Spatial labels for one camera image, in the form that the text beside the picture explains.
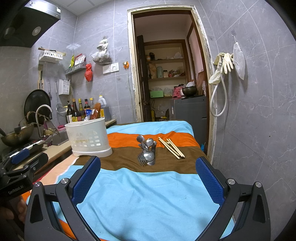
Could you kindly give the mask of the person's left hand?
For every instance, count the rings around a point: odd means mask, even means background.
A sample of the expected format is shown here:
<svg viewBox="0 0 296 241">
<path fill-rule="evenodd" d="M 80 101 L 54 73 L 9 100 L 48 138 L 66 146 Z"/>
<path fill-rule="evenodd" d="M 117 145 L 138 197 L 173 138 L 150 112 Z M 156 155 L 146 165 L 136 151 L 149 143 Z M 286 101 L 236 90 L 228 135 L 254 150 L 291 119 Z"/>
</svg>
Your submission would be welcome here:
<svg viewBox="0 0 296 241">
<path fill-rule="evenodd" d="M 18 197 L 18 202 L 13 207 L 1 207 L 1 219 L 2 220 L 13 220 L 15 215 L 19 221 L 25 223 L 27 214 L 27 204 L 22 196 Z"/>
</svg>

